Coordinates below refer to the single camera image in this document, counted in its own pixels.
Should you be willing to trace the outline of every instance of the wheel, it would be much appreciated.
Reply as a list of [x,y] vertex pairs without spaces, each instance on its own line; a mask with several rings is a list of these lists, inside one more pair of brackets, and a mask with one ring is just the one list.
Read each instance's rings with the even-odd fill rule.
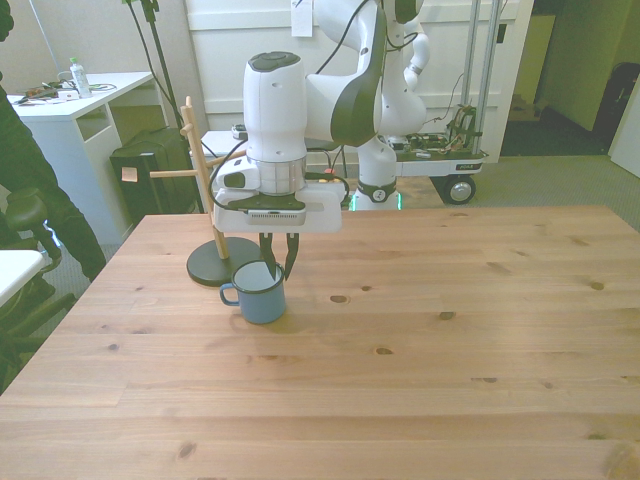
[[438,193],[445,203],[464,205],[476,194],[476,182],[469,175],[453,175],[446,178]]

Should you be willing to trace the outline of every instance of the mug handle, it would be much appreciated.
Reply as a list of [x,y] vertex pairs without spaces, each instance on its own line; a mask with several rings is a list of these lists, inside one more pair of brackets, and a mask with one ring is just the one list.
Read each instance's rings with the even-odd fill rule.
[[224,296],[224,291],[228,290],[229,288],[235,288],[233,286],[233,283],[225,283],[224,285],[220,286],[220,300],[222,300],[222,303],[229,307],[239,307],[240,301],[233,302],[231,300],[227,300],[227,297]]

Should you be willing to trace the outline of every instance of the plastic bottle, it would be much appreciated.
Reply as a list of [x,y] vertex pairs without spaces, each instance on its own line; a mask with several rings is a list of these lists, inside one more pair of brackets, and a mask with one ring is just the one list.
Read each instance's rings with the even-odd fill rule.
[[71,75],[73,75],[73,80],[76,82],[76,88],[78,89],[80,98],[89,98],[91,96],[89,80],[87,80],[87,75],[84,73],[84,68],[82,68],[82,65],[78,65],[78,60],[76,59],[76,57],[71,58],[70,70]]

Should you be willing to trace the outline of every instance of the doorway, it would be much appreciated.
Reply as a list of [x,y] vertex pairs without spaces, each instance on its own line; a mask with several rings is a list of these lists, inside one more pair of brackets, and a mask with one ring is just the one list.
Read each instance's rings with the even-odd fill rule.
[[640,63],[638,32],[640,0],[535,0],[501,156],[606,155],[601,104],[615,67]]

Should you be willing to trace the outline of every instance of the wooden table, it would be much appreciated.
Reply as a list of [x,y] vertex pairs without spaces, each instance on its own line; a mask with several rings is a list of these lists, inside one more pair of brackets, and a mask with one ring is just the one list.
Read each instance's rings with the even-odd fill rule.
[[640,235],[608,209],[347,212],[262,327],[189,280],[210,235],[140,224],[0,397],[0,478],[640,478]]

